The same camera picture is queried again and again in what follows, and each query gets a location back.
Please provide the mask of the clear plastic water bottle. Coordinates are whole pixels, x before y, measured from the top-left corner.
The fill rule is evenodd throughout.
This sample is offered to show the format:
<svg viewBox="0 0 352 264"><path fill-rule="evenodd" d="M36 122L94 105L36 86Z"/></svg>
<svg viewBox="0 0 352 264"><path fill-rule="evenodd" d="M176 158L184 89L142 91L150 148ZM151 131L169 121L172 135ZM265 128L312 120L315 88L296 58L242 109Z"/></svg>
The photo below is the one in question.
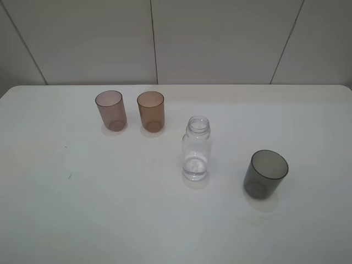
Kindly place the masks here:
<svg viewBox="0 0 352 264"><path fill-rule="evenodd" d="M201 115L191 117L182 138L183 174L187 179L199 181L207 175L211 146L209 120Z"/></svg>

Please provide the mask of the translucent amber plastic cup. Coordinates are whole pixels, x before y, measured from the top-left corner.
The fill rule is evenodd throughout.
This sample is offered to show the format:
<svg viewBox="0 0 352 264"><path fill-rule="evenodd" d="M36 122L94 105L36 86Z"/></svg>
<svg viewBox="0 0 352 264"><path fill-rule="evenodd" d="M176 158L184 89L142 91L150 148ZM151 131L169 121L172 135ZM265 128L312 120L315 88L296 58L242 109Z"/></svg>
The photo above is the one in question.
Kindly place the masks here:
<svg viewBox="0 0 352 264"><path fill-rule="evenodd" d="M146 91L137 98L143 128L157 133L164 127L164 96L157 91Z"/></svg>

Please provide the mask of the translucent pink plastic cup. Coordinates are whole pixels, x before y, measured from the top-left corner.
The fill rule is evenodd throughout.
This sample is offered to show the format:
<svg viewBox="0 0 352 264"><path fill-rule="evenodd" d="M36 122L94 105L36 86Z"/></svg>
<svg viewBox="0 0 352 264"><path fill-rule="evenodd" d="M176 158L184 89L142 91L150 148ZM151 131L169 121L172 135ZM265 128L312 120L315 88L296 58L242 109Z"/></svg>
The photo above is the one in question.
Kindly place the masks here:
<svg viewBox="0 0 352 264"><path fill-rule="evenodd" d="M123 96L119 91L104 91L96 96L95 103L107 129L118 132L125 128L127 115Z"/></svg>

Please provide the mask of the translucent grey plastic cup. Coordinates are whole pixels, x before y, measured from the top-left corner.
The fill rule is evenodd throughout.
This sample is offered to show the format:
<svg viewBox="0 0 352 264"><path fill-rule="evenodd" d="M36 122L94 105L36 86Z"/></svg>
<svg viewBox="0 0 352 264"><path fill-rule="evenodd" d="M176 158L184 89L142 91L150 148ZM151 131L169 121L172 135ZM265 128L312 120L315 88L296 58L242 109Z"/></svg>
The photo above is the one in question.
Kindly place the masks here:
<svg viewBox="0 0 352 264"><path fill-rule="evenodd" d="M288 163L280 154L271 150L256 151L251 157L244 178L244 190L254 199L267 199L275 192L288 172Z"/></svg>

